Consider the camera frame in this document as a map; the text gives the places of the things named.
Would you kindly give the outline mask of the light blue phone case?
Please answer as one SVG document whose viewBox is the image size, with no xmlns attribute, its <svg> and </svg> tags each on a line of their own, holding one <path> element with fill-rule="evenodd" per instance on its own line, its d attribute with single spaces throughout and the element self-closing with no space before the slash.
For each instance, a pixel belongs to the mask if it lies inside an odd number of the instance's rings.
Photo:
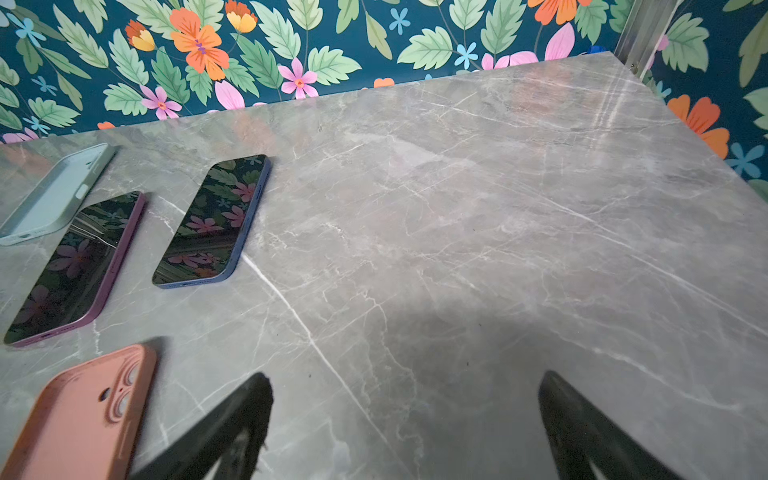
<svg viewBox="0 0 768 480">
<path fill-rule="evenodd" d="M 101 143 L 63 157 L 1 225 L 1 245 L 54 233 L 75 216 L 117 152 Z"/>
</svg>

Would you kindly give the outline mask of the purple edged smartphone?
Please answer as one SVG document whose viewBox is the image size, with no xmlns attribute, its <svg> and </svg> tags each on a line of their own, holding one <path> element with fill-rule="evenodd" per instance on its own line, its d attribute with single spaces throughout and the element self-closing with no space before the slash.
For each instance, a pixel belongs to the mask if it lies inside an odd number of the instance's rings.
<svg viewBox="0 0 768 480">
<path fill-rule="evenodd" d="M 27 346 L 95 320 L 104 308 L 146 203 L 131 191 L 78 212 L 4 335 Z"/>
</svg>

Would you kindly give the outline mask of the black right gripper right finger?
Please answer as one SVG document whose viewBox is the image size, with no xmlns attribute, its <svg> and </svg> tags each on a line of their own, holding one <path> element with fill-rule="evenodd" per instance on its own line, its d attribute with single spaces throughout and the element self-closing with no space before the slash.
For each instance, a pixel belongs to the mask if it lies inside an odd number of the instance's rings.
<svg viewBox="0 0 768 480">
<path fill-rule="evenodd" d="M 558 373 L 544 373 L 538 402 L 560 479 L 680 477 Z"/>
</svg>

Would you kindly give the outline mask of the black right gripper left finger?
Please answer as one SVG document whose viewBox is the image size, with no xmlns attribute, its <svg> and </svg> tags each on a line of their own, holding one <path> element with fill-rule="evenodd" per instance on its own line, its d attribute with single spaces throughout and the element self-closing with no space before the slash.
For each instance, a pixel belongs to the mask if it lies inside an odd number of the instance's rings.
<svg viewBox="0 0 768 480">
<path fill-rule="evenodd" d="M 133 479 L 249 479 L 268 434 L 274 403 L 269 378 L 256 372 Z"/>
</svg>

